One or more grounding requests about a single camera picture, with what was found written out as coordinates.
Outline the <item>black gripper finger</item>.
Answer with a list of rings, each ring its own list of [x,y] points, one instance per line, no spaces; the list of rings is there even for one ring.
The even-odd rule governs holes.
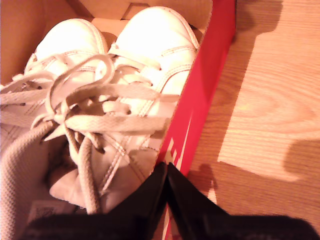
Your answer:
[[[227,212],[202,194],[172,163],[167,166],[168,204],[184,240],[212,240],[213,220]]]
[[[110,240],[151,240],[166,206],[168,166],[159,163],[142,185],[109,212]]]

